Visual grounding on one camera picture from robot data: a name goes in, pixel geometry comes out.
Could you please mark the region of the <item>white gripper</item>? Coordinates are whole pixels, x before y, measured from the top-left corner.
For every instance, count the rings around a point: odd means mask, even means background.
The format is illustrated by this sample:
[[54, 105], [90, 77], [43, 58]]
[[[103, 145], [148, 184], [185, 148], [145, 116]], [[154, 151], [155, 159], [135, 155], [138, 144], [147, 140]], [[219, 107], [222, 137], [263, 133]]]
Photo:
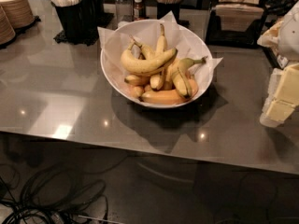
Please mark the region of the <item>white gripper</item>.
[[[283, 18], [278, 32], [278, 51], [289, 61], [299, 60], [299, 1]], [[276, 100], [265, 100], [260, 123], [275, 128], [293, 113], [295, 105], [299, 105], [299, 63], [283, 70], [275, 68], [270, 77], [268, 94]]]

